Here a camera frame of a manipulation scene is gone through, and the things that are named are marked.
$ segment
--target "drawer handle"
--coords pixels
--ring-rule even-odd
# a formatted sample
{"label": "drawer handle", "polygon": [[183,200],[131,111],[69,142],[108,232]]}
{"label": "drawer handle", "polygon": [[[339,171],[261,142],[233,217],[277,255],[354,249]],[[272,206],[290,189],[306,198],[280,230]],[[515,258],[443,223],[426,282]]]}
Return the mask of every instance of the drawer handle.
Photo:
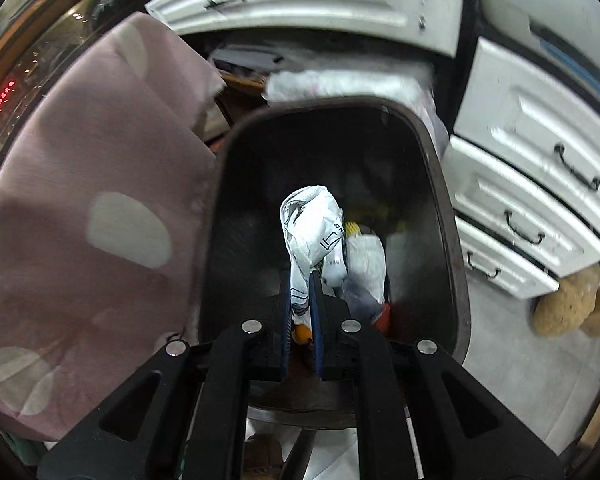
{"label": "drawer handle", "polygon": [[540,243],[542,242],[542,240],[544,240],[544,237],[546,235],[544,233],[538,233],[538,238],[536,238],[536,240],[533,240],[532,238],[529,238],[527,235],[525,235],[524,233],[521,233],[515,227],[513,227],[513,225],[511,225],[511,216],[512,215],[513,215],[513,211],[507,210],[507,211],[504,212],[504,216],[507,219],[507,225],[509,226],[509,229],[511,229],[511,231],[513,232],[513,234],[515,234],[516,236],[519,236],[525,242],[529,242],[532,245],[540,245]]}
{"label": "drawer handle", "polygon": [[220,2],[216,2],[215,0],[209,0],[205,5],[206,10],[217,9],[226,4],[232,4],[234,2],[243,2],[244,0],[222,0]]}
{"label": "drawer handle", "polygon": [[469,265],[469,267],[471,267],[473,270],[477,270],[478,272],[480,272],[481,274],[483,274],[488,280],[495,280],[498,277],[498,274],[500,274],[502,272],[502,269],[500,267],[496,267],[496,270],[493,274],[489,274],[486,270],[481,269],[480,267],[476,267],[474,264],[471,263],[471,257],[474,255],[474,253],[472,251],[467,251],[466,252],[466,262]]}
{"label": "drawer handle", "polygon": [[554,146],[554,152],[558,154],[558,156],[560,157],[560,160],[564,164],[564,167],[567,168],[567,170],[569,170],[569,173],[571,173],[575,178],[577,178],[581,183],[583,183],[585,186],[587,186],[590,190],[592,190],[592,191],[598,190],[598,188],[600,187],[600,177],[595,176],[592,179],[592,181],[589,182],[587,180],[587,177],[585,177],[583,174],[581,174],[573,166],[570,166],[569,164],[567,164],[567,161],[564,160],[564,144],[561,144],[560,142],[558,142],[558,144],[556,144]]}

